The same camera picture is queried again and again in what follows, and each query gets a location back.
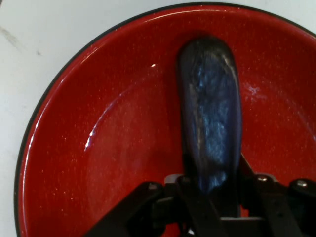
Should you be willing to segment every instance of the red enamel bowl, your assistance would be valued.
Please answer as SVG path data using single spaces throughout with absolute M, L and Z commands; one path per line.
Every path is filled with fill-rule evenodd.
M 18 235 L 81 236 L 141 182 L 182 172 L 175 60 L 205 34 L 235 55 L 253 169 L 316 178 L 315 36 L 256 9 L 178 5 L 108 30 L 53 80 L 20 150 Z

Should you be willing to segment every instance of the screw head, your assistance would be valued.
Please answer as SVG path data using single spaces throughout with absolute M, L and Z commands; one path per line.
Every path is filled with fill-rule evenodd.
M 306 187 L 307 183 L 304 180 L 298 180 L 296 181 L 296 184 L 300 187 Z
M 265 182 L 265 181 L 267 181 L 268 179 L 267 179 L 266 176 L 260 175 L 260 176 L 258 176 L 258 180 L 259 180 L 259 181 L 262 181 L 262 182 Z
M 155 190 L 155 189 L 157 189 L 157 184 L 150 183 L 149 186 L 148 186 L 148 189 L 149 189 L 149 190 Z

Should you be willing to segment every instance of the bowl rim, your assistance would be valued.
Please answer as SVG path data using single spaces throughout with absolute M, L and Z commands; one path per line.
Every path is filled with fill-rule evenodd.
M 53 85 L 55 84 L 55 82 L 60 78 L 60 76 L 62 75 L 62 73 L 69 67 L 69 65 L 80 55 L 82 54 L 87 48 L 89 48 L 92 44 L 94 44 L 96 41 L 98 41 L 100 38 L 104 37 L 105 35 L 107 35 L 108 33 L 115 31 L 116 29 L 134 21 L 137 20 L 139 18 L 142 18 L 144 16 L 147 15 L 151 15 L 153 13 L 157 13 L 163 10 L 168 10 L 168 9 L 175 9 L 175 8 L 181 8 L 181 7 L 187 7 L 187 6 L 198 6 L 198 5 L 214 5 L 214 6 L 228 6 L 228 7 L 236 7 L 236 8 L 242 8 L 242 9 L 247 9 L 247 10 L 252 10 L 252 11 L 256 11 L 256 12 L 260 12 L 260 13 L 264 13 L 268 16 L 272 16 L 275 18 L 278 18 L 286 23 L 289 23 L 301 30 L 303 30 L 305 33 L 311 35 L 312 37 L 316 38 L 316 34 L 311 32 L 310 30 L 302 27 L 301 25 L 288 20 L 282 16 L 279 16 L 277 14 L 268 12 L 268 11 L 264 11 L 258 8 L 254 8 L 254 7 L 250 7 L 250 6 L 244 6 L 244 5 L 239 5 L 239 4 L 233 4 L 233 3 L 221 3 L 221 2 L 190 2 L 190 3 L 181 3 L 181 4 L 174 4 L 174 5 L 169 5 L 169 6 L 164 6 L 164 7 L 160 7 L 160 8 L 156 8 L 154 10 L 150 10 L 144 13 L 141 13 L 139 15 L 133 16 L 125 21 L 122 21 L 121 23 L 109 28 L 108 30 L 106 30 L 105 32 L 101 33 L 100 35 L 98 35 L 96 38 L 94 38 L 93 40 L 91 40 L 89 43 L 87 43 L 82 49 L 80 49 L 64 66 L 63 68 L 57 73 L 57 75 L 54 77 L 54 79 L 51 81 L 51 83 L 48 85 L 47 89 L 45 90 L 45 92 L 43 93 L 43 95 L 41 96 L 39 102 L 37 103 L 31 117 L 30 120 L 28 122 L 28 125 L 26 127 L 26 130 L 24 132 L 23 138 L 22 138 L 22 142 L 21 142 L 21 146 L 20 146 L 20 150 L 19 150 L 19 154 L 18 154 L 18 158 L 17 158 L 17 164 L 16 164 L 16 169 L 15 169 L 15 178 L 14 178 L 14 200 L 13 200 L 13 204 L 14 204 L 14 221 L 15 221 L 15 229 L 16 229 L 16 234 L 18 237 L 21 236 L 21 230 L 20 230 L 20 224 L 19 224 L 19 218 L 18 218 L 18 191 L 19 191 L 19 182 L 20 182 L 20 172 L 21 172 L 21 165 L 22 165 L 22 161 L 23 161 L 23 153 L 26 147 L 26 143 L 27 143 L 27 138 L 29 136 L 31 127 L 34 123 L 34 120 L 36 118 L 36 115 L 38 114 L 45 98 L 47 97 L 48 93 L 50 92 L 51 88 L 53 87 Z

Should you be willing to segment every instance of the white table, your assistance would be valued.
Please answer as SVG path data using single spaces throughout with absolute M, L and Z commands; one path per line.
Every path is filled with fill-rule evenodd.
M 15 236 L 13 183 L 21 140 L 41 95 L 67 61 L 108 28 L 184 0 L 3 0 L 0 6 L 0 236 Z M 223 0 L 316 33 L 316 0 Z

